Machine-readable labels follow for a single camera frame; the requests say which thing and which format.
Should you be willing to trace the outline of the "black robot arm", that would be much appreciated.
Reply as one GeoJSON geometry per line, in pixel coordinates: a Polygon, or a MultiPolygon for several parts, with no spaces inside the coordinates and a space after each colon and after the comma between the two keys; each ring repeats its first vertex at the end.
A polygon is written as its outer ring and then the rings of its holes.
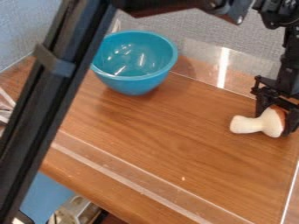
{"type": "Polygon", "coordinates": [[[286,111],[283,134],[299,130],[299,0],[110,0],[135,18],[196,9],[240,25],[255,11],[268,30],[284,29],[280,67],[274,79],[255,77],[251,94],[256,97],[256,114],[276,106],[286,111]]]}

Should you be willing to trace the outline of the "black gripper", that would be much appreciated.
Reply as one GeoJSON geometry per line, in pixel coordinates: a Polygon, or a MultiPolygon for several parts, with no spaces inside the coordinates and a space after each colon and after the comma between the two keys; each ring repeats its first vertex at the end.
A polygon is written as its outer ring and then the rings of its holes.
{"type": "Polygon", "coordinates": [[[283,135],[288,136],[299,128],[299,104],[288,101],[299,100],[299,57],[290,59],[282,56],[276,78],[256,76],[251,94],[256,97],[256,116],[272,105],[288,111],[283,131],[283,135]]]}

